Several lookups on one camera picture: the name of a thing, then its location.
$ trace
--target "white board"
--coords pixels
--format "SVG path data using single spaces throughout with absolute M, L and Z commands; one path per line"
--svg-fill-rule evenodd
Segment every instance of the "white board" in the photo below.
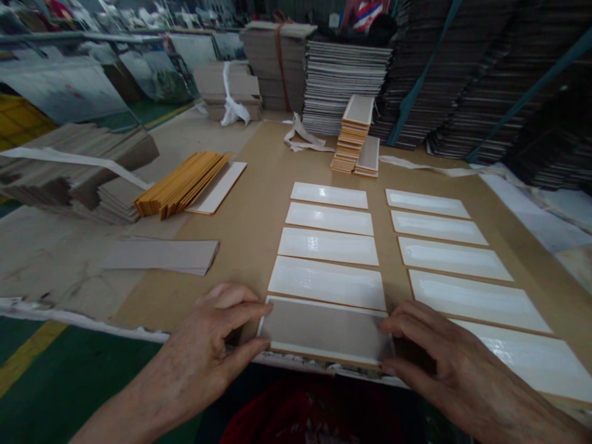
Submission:
M 319 204 L 368 209 L 366 191 L 336 188 L 302 182 L 294 183 L 290 199 L 307 200 Z
M 483 324 L 454 322 L 475 334 L 533 389 L 592 403 L 592 377 L 565 342 Z
M 334 262 L 378 265 L 374 238 L 285 227 L 277 254 Z
M 405 265 L 501 281 L 514 280 L 492 250 L 401 236 L 398 240 Z
M 370 213 L 291 202 L 286 223 L 373 236 Z
M 228 162 L 214 179 L 214 183 L 211 183 L 199 199 L 185 211 L 214 214 L 246 167 L 246 162 Z
M 411 193 L 386 189 L 387 202 L 391 207 L 405 208 L 407 210 L 435 213 L 444 216 L 454 216 L 470 219 L 463 203 L 458 199 L 448 199 L 427 194 Z
M 436 311 L 553 333 L 524 290 L 409 270 L 415 299 Z
M 391 210 L 390 216 L 396 232 L 467 244 L 489 245 L 479 227 L 472 221 L 395 210 Z
M 273 311 L 257 336 L 270 339 L 272 350 L 370 365 L 394 354 L 392 336 L 378 330 L 384 312 L 270 295 L 266 302 Z
M 278 256 L 268 291 L 386 311 L 380 272 Z

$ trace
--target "cardboard sheet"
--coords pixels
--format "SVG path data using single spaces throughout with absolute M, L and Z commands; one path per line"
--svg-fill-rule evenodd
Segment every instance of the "cardboard sheet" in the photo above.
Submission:
M 205 268 L 218 249 L 217 240 L 175 242 L 170 240 L 117 240 L 103 259 L 103 268 Z
M 368 180 L 329 169 L 333 154 L 305 150 L 293 152 L 284 145 L 290 125 L 263 122 L 237 160 L 248 162 L 224 205 L 212 215 L 194 215 L 177 239 L 218 239 L 220 251 L 203 277 L 162 270 L 149 271 L 122 304 L 112 322 L 172 331 L 187 316 L 197 297 L 222 281 L 243 282 L 263 300 L 276 260 L 284 219 L 294 182 L 327 184 L 359 189 L 368 195 L 380 266 L 356 266 L 382 274 L 387 309 L 413 299 L 397 235 L 393 232 L 385 188 L 462 200 L 514 282 L 508 286 L 526 291 L 556 335 L 565 340 L 588 371 L 592 371 L 592 298 L 548 253 L 478 176 L 449 178 L 431 171 L 380 166 L 380 176 Z M 335 147 L 335 138 L 327 138 Z M 381 155 L 393 148 L 381 147 Z M 425 165 L 466 168 L 462 161 L 427 155 L 422 150 L 398 150 L 397 155 Z M 499 284 L 490 279 L 475 279 Z M 246 325 L 240 341 L 257 333 L 257 322 Z

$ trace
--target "fingernail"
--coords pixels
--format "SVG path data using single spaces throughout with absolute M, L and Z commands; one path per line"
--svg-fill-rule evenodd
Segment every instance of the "fingernail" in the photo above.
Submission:
M 269 347 L 271 347 L 271 341 L 268 340 L 267 342 L 263 342 L 261 344 L 261 347 L 259 347 L 259 353 L 264 352 L 265 350 L 267 350 Z
M 388 375 L 391 375 L 391 376 L 395 375 L 395 369 L 392 367 L 382 366 L 382 371 Z

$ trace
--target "flattened cardboard box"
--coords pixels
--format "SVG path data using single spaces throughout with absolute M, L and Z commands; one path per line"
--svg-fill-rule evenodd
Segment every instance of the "flattened cardboard box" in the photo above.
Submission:
M 261 99 L 255 96 L 248 96 L 248 95 L 236 95 L 232 96 L 232 98 L 242 105 L 257 105 L 261 106 Z M 202 99 L 208 105 L 222 105 L 226 103 L 226 95 L 225 94 L 202 94 Z
M 261 107 L 257 105 L 245 105 L 245 108 L 249 111 L 252 121 L 261 120 Z M 206 110 L 208 112 L 208 117 L 215 121 L 221 121 L 224 118 L 224 114 L 226 114 L 226 108 L 224 108 L 224 105 L 208 105 Z
M 592 370 L 592 298 L 545 250 L 528 229 L 478 176 L 448 178 L 430 171 L 407 170 L 383 163 L 377 179 L 345 175 L 329 169 L 333 153 L 290 151 L 283 142 L 289 125 L 264 121 L 237 161 L 249 167 L 212 215 L 196 215 L 176 239 L 218 239 L 220 251 L 204 277 L 149 271 L 130 293 L 115 324 L 173 331 L 190 312 L 197 297 L 223 281 L 242 282 L 259 295 L 267 286 L 278 251 L 294 182 L 361 189 L 368 193 L 374 237 L 387 309 L 413 298 L 386 203 L 385 189 L 460 199 L 515 282 L 528 293 L 549 327 L 565 340 L 588 371 Z M 335 138 L 327 146 L 335 147 Z M 389 147 L 381 155 L 392 155 Z M 398 151 L 411 162 L 440 168 L 466 168 L 457 160 L 435 158 L 423 150 Z M 491 279 L 475 279 L 499 284 Z M 257 321 L 242 330 L 240 341 L 255 336 Z
M 204 94 L 226 94 L 223 79 L 223 62 L 212 62 L 201 65 L 193 72 L 197 90 Z M 249 67 L 243 63 L 231 63 L 228 75 L 230 94 L 259 96 L 259 82 L 251 75 Z

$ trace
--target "white strap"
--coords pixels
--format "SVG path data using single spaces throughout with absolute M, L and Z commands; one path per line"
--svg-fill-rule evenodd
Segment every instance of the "white strap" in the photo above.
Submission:
M 0 151 L 0 155 L 12 158 L 29 158 L 35 160 L 46 160 L 48 162 L 74 163 L 75 165 L 91 165 L 92 167 L 106 168 L 114 172 L 119 177 L 126 179 L 141 189 L 151 188 L 136 175 L 130 173 L 117 162 L 111 159 L 102 159 L 98 157 L 89 157 L 78 154 L 69 154 L 54 150 L 53 148 L 13 148 L 6 151 Z
M 296 133 L 303 138 L 304 140 L 310 143 L 304 142 L 292 142 L 292 139 Z M 292 129 L 288 131 L 288 133 L 284 136 L 284 143 L 290 147 L 292 151 L 302 151 L 305 149 L 313 149 L 316 151 L 335 151 L 335 148 L 330 148 L 325 146 L 325 141 L 322 139 L 317 139 L 312 134 L 309 134 L 307 130 L 304 129 L 304 125 L 300 121 L 300 116 L 298 113 L 294 113 L 294 122 L 292 124 Z
M 224 117 L 220 121 L 222 126 L 228 126 L 236 122 L 239 117 L 245 121 L 245 126 L 249 124 L 251 121 L 251 114 L 245 107 L 240 103 L 237 103 L 231 96 L 230 96 L 230 82 L 228 80 L 228 75 L 230 72 L 230 62 L 224 62 L 224 69 L 222 70 L 222 78 L 224 80 L 224 90 L 226 91 L 226 103 L 224 103 L 224 108 L 226 112 L 224 113 Z

